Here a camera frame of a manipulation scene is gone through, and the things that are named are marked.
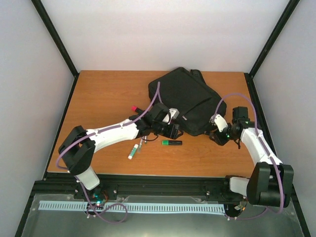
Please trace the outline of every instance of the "white panel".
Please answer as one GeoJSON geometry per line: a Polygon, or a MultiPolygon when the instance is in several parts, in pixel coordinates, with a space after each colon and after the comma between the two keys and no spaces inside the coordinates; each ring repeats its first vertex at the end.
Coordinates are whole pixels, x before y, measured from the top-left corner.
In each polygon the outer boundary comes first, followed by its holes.
{"type": "Polygon", "coordinates": [[[255,77],[279,158],[316,236],[316,1],[300,1],[255,77]]]}
{"type": "Polygon", "coordinates": [[[43,0],[79,70],[249,72],[288,0],[43,0]]]}
{"type": "Polygon", "coordinates": [[[72,83],[30,0],[0,4],[0,230],[15,235],[72,83]]]}

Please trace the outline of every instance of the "white glue stick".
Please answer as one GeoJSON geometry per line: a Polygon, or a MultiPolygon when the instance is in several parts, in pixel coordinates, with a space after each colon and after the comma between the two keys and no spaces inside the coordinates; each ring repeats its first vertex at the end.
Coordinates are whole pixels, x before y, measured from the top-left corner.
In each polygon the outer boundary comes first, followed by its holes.
{"type": "Polygon", "coordinates": [[[135,152],[137,151],[137,148],[138,148],[138,144],[135,144],[134,147],[133,147],[133,149],[131,150],[129,156],[128,156],[129,159],[132,159],[132,158],[133,158],[135,152]]]}

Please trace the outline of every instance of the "gray floor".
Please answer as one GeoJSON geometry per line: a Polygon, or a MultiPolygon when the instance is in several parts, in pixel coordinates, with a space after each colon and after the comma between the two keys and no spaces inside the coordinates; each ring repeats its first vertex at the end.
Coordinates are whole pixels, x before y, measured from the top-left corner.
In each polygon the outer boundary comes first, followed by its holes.
{"type": "MultiPolygon", "coordinates": [[[[86,218],[84,212],[38,211],[40,200],[72,200],[68,195],[36,196],[24,237],[302,237],[303,233],[293,204],[282,214],[268,212],[250,221],[227,221],[219,215],[208,214],[129,214],[119,225],[109,225],[98,218],[86,218]]],[[[190,197],[129,197],[128,202],[192,203],[190,197]]],[[[262,212],[262,207],[247,206],[240,217],[250,217],[262,212]]],[[[106,213],[105,218],[119,220],[121,213],[106,213]]]]}

